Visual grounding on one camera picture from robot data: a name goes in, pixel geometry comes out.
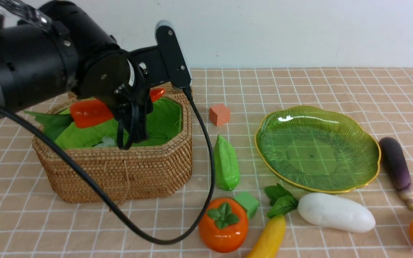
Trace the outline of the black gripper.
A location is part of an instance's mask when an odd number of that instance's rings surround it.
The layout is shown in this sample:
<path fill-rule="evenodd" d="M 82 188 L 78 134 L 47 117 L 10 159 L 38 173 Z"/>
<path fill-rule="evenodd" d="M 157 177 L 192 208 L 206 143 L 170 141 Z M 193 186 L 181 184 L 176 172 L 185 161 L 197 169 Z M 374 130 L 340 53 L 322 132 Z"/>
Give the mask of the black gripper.
<path fill-rule="evenodd" d="M 96 98 L 118 122 L 117 143 L 149 139 L 147 115 L 153 112 L 150 91 L 164 83 L 164 65 L 157 46 L 131 52 L 120 49 L 87 67 L 76 86 L 78 99 Z"/>

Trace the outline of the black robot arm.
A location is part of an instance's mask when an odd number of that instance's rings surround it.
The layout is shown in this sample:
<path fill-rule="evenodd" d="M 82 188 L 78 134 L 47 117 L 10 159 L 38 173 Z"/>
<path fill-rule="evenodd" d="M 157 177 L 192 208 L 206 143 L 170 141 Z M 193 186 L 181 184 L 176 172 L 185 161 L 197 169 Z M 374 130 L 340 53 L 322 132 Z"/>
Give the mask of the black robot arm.
<path fill-rule="evenodd" d="M 7 0 L 21 19 L 3 28 L 0 15 L 0 108 L 17 113 L 72 91 L 79 99 L 97 98 L 118 121 L 119 148 L 149 139 L 146 116 L 153 111 L 152 83 L 141 64 L 158 60 L 158 46 L 128 52 L 82 8 L 52 0 L 36 9 Z M 156 54 L 137 60 L 141 54 Z M 0 112 L 0 119 L 7 117 Z"/>

